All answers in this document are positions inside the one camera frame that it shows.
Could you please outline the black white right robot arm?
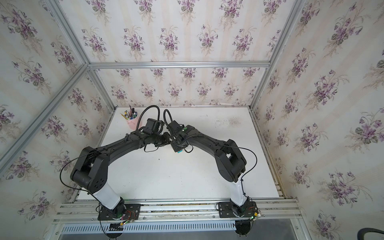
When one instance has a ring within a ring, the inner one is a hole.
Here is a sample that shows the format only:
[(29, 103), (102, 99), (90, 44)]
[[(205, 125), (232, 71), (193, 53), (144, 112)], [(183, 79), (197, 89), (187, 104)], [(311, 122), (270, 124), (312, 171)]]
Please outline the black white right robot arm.
[(241, 177), (246, 171), (247, 161), (237, 144), (229, 139), (217, 140), (209, 137), (193, 126), (180, 125), (176, 121), (167, 124), (171, 136), (171, 146), (175, 152), (188, 146), (196, 147), (211, 155), (217, 164), (219, 174), (229, 183), (230, 201), (237, 208), (244, 208), (248, 198), (244, 194)]

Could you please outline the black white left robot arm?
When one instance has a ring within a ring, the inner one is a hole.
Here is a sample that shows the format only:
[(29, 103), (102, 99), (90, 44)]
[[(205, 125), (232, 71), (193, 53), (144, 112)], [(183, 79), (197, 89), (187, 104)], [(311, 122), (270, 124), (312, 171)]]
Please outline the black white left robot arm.
[(93, 195), (101, 205), (120, 216), (125, 212), (124, 200), (108, 184), (109, 166), (124, 155), (153, 144), (156, 148), (170, 144), (170, 135), (134, 131), (106, 146), (82, 150), (70, 178)]

